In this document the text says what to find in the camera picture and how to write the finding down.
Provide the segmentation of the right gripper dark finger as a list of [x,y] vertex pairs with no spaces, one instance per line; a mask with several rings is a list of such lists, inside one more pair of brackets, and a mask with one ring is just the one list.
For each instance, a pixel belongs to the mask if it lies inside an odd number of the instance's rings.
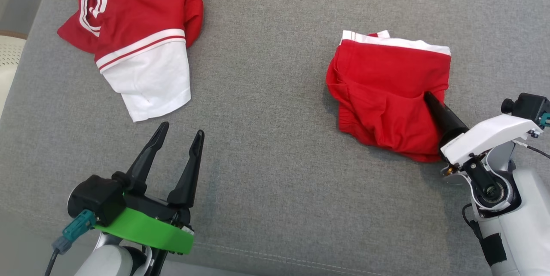
[[424,101],[440,134],[438,147],[443,147],[451,140],[469,131],[469,127],[433,93],[425,92]]

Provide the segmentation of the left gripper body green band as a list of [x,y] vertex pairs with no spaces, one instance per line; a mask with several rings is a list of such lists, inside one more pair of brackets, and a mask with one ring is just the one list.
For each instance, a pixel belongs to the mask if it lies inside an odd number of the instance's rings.
[[194,245],[188,207],[147,196],[124,196],[126,208],[110,225],[97,223],[103,233],[170,253],[188,255]]

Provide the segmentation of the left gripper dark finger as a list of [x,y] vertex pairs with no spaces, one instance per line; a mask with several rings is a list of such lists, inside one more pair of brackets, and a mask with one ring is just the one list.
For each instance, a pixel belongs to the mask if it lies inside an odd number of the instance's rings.
[[198,130],[189,149],[189,159],[179,181],[168,195],[168,203],[176,207],[192,207],[200,174],[205,133]]
[[157,151],[163,146],[168,129],[169,123],[161,123],[153,136],[143,147],[143,150],[136,157],[129,170],[126,172],[126,176],[129,178],[129,185],[125,188],[126,192],[145,194],[147,189],[147,177],[149,176]]

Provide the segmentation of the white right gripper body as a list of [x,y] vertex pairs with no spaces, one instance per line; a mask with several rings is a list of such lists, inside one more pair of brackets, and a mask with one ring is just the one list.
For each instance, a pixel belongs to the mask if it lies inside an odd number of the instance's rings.
[[508,141],[526,140],[528,135],[543,133],[534,121],[511,115],[499,115],[478,123],[440,148],[451,165],[461,168],[470,159]]

